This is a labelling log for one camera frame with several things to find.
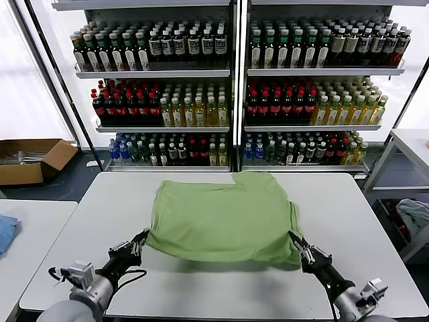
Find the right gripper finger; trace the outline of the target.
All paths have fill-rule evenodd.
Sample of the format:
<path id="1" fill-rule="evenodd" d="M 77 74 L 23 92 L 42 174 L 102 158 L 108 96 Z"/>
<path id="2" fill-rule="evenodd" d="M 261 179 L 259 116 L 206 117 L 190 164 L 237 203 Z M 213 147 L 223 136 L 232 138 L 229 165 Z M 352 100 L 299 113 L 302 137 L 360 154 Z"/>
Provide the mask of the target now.
<path id="1" fill-rule="evenodd" d="M 309 245 L 310 245 L 310 259 L 309 259 L 309 261 L 332 260 L 331 254 L 327 254 L 325 251 L 321 250 L 319 247 L 317 247 L 315 245 L 312 245 L 310 243 L 309 243 Z"/>
<path id="2" fill-rule="evenodd" d="M 309 259 L 310 259 L 309 243 L 305 240 L 304 237 L 299 237 L 292 231 L 289 231 L 288 234 L 291 238 L 293 245 L 298 249 L 301 260 L 304 260 L 305 262 L 309 262 Z"/>

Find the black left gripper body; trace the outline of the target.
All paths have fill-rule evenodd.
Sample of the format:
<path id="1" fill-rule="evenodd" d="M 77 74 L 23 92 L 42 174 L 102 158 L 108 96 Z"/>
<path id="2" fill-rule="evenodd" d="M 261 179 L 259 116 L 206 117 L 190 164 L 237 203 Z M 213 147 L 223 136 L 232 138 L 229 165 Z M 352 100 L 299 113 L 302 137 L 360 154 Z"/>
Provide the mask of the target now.
<path id="1" fill-rule="evenodd" d="M 141 252 L 132 248 L 111 248 L 108 255 L 109 261 L 99 269 L 99 275 L 107 278 L 112 285 L 118 285 L 127 269 L 141 265 Z"/>

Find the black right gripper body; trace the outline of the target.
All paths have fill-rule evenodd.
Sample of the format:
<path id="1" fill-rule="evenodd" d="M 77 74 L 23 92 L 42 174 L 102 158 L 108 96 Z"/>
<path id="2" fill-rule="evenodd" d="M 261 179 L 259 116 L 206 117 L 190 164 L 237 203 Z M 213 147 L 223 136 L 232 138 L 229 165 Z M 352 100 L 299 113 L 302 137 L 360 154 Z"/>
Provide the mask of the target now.
<path id="1" fill-rule="evenodd" d="M 328 297 L 339 297 L 346 289 L 354 286 L 334 268 L 332 260 L 318 260 L 305 262 L 301 260 L 302 271 L 313 274 L 323 285 Z"/>

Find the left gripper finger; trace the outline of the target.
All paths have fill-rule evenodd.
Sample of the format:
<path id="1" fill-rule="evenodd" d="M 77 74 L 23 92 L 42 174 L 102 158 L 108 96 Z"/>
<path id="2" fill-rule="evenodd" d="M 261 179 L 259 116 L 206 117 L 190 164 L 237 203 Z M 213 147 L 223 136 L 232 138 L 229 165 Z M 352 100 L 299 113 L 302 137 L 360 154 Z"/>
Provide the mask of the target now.
<path id="1" fill-rule="evenodd" d="M 143 236 L 143 237 L 134 237 L 132 239 L 132 243 L 133 243 L 133 251 L 132 254 L 134 256 L 138 256 L 141 257 L 141 252 L 142 252 L 142 248 L 144 247 L 145 243 L 147 240 L 147 236 Z"/>
<path id="2" fill-rule="evenodd" d="M 149 229 L 144 229 L 142 232 L 136 234 L 134 237 L 143 237 L 143 236 L 147 236 L 149 235 Z M 113 246 L 112 248 L 109 248 L 109 252 L 118 252 L 119 250 L 124 250 L 127 248 L 131 248 L 131 251 L 133 251 L 133 243 L 132 243 L 132 239 L 131 241 L 123 241 L 119 244 L 117 244 L 116 246 Z"/>

